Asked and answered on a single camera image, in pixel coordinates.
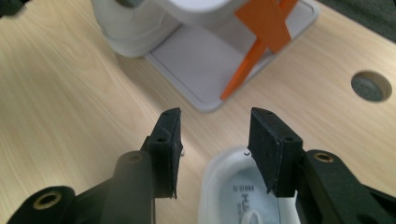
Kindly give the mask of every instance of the light wood surface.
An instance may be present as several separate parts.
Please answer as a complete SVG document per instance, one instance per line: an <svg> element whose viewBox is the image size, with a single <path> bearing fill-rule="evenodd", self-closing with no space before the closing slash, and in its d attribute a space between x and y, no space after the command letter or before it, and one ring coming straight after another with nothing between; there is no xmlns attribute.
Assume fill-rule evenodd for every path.
<svg viewBox="0 0 396 224"><path fill-rule="evenodd" d="M362 100L350 80L373 70L396 87L396 46L321 7L316 23L224 106L201 113L145 59L116 55L90 1L35 0L0 20L0 223L48 186L76 193L111 177L160 113L182 109L186 156L177 200L157 223L196 223L206 165L248 144L250 108L277 113L304 139L344 160L364 184L396 196L396 97Z"/></svg>

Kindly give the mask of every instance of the orange plastic part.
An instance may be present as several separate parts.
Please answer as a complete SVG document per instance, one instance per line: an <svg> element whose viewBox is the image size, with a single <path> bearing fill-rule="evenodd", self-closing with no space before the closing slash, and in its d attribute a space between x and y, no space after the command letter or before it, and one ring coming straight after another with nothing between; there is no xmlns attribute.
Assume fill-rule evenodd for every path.
<svg viewBox="0 0 396 224"><path fill-rule="evenodd" d="M276 0L249 0L235 12L256 36L256 41L220 96L221 100L227 99L244 83L267 48L277 53L291 41L285 19L296 3L297 0L282 0L279 4Z"/></svg>

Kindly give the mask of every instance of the dark gray carpet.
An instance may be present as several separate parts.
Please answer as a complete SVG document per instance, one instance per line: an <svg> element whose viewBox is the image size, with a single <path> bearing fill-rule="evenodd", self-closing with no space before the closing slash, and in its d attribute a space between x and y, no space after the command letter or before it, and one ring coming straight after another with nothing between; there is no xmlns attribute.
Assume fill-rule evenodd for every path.
<svg viewBox="0 0 396 224"><path fill-rule="evenodd" d="M396 43L396 0L318 0Z"/></svg>

